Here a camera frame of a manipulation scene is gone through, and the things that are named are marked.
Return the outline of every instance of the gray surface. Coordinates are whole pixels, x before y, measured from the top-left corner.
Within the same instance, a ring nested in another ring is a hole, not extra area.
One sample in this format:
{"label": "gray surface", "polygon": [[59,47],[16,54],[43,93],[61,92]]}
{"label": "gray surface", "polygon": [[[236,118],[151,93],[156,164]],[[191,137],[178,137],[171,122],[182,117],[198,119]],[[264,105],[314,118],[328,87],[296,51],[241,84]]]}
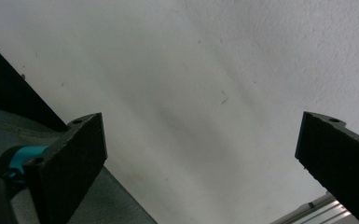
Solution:
{"label": "gray surface", "polygon": [[104,113],[159,223],[270,223],[325,194],[303,111],[359,133],[359,1],[0,0],[0,52],[63,120]]}
{"label": "gray surface", "polygon": [[[0,111],[0,155],[18,145],[50,145],[60,135],[33,121]],[[20,223],[38,223],[28,189],[16,195],[12,204]],[[144,224],[155,221],[103,168],[69,223]]]}

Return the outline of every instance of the white wall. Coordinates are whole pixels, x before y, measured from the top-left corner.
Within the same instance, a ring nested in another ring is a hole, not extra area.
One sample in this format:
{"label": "white wall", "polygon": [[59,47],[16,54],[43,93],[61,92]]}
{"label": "white wall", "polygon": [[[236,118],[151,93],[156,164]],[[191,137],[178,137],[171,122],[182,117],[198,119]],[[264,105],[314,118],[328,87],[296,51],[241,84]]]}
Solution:
{"label": "white wall", "polygon": [[159,223],[269,223],[324,189],[302,112],[359,133],[359,1],[0,0],[0,52]]}

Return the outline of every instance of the screw hole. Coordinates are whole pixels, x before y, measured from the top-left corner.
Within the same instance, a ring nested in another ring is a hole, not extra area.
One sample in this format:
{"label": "screw hole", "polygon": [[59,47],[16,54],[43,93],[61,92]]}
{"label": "screw hole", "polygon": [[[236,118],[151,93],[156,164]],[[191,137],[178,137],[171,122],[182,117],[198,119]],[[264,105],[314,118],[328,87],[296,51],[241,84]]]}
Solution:
{"label": "screw hole", "polygon": [[330,119],[330,121],[335,122],[335,123],[339,123],[339,119]]}
{"label": "screw hole", "polygon": [[39,165],[43,161],[44,161],[43,158],[37,157],[37,158],[33,158],[33,159],[28,160],[28,164],[29,165]]}

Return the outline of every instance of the white ceiling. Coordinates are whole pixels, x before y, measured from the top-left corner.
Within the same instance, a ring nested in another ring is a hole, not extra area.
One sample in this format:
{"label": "white ceiling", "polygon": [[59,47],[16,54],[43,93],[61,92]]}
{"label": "white ceiling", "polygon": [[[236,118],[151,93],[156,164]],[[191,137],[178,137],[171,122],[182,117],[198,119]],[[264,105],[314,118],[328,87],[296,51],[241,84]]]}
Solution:
{"label": "white ceiling", "polygon": [[302,112],[359,133],[359,1],[0,0],[0,52],[158,223],[269,223],[325,190]]}

